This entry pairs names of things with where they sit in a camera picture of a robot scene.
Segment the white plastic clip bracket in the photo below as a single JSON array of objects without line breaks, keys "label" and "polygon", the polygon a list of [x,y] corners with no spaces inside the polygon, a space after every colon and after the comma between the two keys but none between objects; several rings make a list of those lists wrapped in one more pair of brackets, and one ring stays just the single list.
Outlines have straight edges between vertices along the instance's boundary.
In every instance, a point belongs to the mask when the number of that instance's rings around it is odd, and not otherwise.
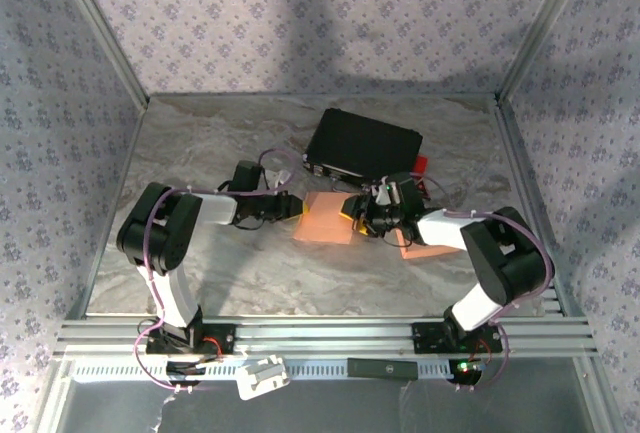
[{"label": "white plastic clip bracket", "polygon": [[284,359],[275,355],[244,364],[236,371],[235,380],[243,401],[274,392],[290,383]]}]

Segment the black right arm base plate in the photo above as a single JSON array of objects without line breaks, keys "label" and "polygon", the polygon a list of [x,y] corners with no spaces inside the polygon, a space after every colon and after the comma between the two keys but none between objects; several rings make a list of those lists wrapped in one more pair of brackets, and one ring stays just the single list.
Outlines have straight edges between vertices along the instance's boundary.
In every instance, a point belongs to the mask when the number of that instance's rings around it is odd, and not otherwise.
[{"label": "black right arm base plate", "polygon": [[495,326],[484,325],[471,332],[459,330],[453,322],[416,322],[411,324],[416,354],[501,353],[501,335]]}]

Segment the aluminium rear rail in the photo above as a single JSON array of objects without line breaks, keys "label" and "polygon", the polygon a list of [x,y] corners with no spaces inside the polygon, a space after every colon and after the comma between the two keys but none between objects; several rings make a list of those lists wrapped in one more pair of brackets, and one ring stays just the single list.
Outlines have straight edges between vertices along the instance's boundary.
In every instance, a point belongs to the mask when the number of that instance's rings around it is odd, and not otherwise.
[{"label": "aluminium rear rail", "polygon": [[152,100],[177,100],[177,99],[287,99],[287,100],[338,100],[338,99],[442,99],[454,102],[467,102],[477,105],[494,104],[497,102],[496,94],[493,92],[480,93],[155,93],[151,94],[148,102]]}]

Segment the brown cardboard box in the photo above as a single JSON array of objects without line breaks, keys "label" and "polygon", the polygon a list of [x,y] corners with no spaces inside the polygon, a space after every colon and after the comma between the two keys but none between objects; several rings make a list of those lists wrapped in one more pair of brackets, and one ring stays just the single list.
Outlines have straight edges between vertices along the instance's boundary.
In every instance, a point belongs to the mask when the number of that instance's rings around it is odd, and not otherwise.
[{"label": "brown cardboard box", "polygon": [[436,257],[459,252],[459,249],[448,246],[422,246],[414,243],[409,243],[409,240],[404,237],[403,233],[399,229],[396,229],[395,232],[398,243],[400,244],[401,256],[404,260]]},{"label": "brown cardboard box", "polygon": [[352,221],[341,213],[350,197],[350,193],[344,192],[308,192],[293,239],[306,243],[350,244],[354,237]]}]

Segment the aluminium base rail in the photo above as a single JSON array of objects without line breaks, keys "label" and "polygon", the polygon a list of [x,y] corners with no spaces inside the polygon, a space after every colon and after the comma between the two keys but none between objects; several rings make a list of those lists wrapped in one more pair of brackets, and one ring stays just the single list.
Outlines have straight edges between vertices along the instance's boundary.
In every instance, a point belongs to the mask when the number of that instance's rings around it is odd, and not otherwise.
[{"label": "aluminium base rail", "polygon": [[[136,316],[94,316],[68,320],[58,333],[54,354],[129,356],[137,337]],[[290,358],[398,357],[414,355],[412,325],[438,325],[435,318],[358,316],[216,317],[213,328],[233,325],[234,354],[277,354]],[[598,350],[584,317],[507,317],[501,321],[514,358],[595,357]]]}]

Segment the aluminium corner post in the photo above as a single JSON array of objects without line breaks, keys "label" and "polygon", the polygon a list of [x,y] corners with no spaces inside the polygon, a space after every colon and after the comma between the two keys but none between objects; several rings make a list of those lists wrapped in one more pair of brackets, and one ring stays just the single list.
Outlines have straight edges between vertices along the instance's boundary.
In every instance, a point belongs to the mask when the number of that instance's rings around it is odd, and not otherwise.
[{"label": "aluminium corner post", "polygon": [[75,1],[129,96],[140,109],[145,110],[149,104],[149,96],[119,45],[116,34],[97,0]]},{"label": "aluminium corner post", "polygon": [[544,0],[528,28],[521,47],[507,70],[500,88],[495,92],[497,104],[502,107],[513,96],[539,50],[550,35],[568,0]]}]

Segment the black bar-shaped device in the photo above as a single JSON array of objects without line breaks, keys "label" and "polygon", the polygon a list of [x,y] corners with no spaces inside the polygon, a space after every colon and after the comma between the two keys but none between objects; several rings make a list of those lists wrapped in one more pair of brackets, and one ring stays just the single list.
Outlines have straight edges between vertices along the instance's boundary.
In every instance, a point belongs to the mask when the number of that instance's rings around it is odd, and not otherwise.
[{"label": "black bar-shaped device", "polygon": [[418,365],[412,361],[348,358],[347,375],[353,378],[414,381],[419,377]]}]

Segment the aluminium side rail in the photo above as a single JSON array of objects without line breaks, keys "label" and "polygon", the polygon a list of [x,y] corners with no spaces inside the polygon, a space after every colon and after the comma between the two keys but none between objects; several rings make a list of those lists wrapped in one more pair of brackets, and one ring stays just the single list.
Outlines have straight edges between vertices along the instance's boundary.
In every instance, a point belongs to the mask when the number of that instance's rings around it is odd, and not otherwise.
[{"label": "aluminium side rail", "polygon": [[[507,101],[497,98],[490,100],[499,136],[515,180],[515,191],[523,207],[523,216],[539,238],[546,245],[554,239],[551,225],[543,207],[542,196],[530,172],[529,160],[524,140],[517,126],[513,109]],[[554,289],[562,320],[576,320],[586,326],[588,321],[567,288],[562,283],[560,261],[556,259]],[[616,405],[611,386],[599,359],[595,346],[584,346],[582,351],[571,358],[571,371],[576,378],[576,388],[583,403],[588,422],[595,433],[625,433],[624,422]]]},{"label": "aluminium side rail", "polygon": [[98,249],[94,255],[91,269],[85,281],[82,283],[79,297],[73,303],[70,313],[64,318],[55,337],[56,342],[53,345],[51,363],[47,370],[46,385],[41,390],[42,398],[38,406],[38,414],[33,433],[61,433],[65,429],[63,423],[68,416],[67,408],[70,398],[73,396],[72,386],[75,382],[73,368],[77,359],[86,354],[84,350],[71,351],[68,353],[66,348],[70,345],[70,341],[65,337],[65,334],[71,333],[72,327],[88,326],[89,330],[93,332],[97,332],[97,328],[99,327],[98,321],[88,316],[89,304],[95,290],[96,281],[99,278],[104,252],[109,246],[109,238],[114,225],[117,204],[124,187],[126,175],[129,171],[132,155],[147,110],[147,106],[139,109],[136,122],[131,129],[131,134],[127,137],[126,154],[122,162],[119,163],[118,183],[111,195],[107,197],[109,200],[109,210],[104,226],[101,229],[101,236],[97,244]]}]

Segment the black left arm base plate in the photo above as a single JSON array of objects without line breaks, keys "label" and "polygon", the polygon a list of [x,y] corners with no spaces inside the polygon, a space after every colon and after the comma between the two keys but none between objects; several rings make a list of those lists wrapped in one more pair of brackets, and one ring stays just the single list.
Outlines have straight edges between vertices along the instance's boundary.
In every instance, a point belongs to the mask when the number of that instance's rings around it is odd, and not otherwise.
[{"label": "black left arm base plate", "polygon": [[150,333],[146,340],[148,354],[232,354],[235,344],[236,326],[232,323],[203,323],[189,328],[186,333],[172,335],[164,326]]}]

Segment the black controller board green light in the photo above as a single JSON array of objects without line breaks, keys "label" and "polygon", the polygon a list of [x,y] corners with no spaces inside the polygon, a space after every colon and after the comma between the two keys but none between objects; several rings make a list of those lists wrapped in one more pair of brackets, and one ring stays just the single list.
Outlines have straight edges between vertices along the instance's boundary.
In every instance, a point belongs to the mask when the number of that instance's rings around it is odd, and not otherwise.
[{"label": "black controller board green light", "polygon": [[450,360],[451,377],[447,381],[456,388],[473,389],[481,380],[486,364],[480,359]]}]

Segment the black ribbed carrying case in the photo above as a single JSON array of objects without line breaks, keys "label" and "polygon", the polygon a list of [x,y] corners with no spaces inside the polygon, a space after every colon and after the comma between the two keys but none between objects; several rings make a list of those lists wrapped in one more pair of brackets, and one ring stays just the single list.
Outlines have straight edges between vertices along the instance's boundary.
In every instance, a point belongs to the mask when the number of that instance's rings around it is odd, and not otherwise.
[{"label": "black ribbed carrying case", "polygon": [[324,111],[302,156],[305,169],[355,186],[410,172],[423,136],[412,129],[346,112]]}]

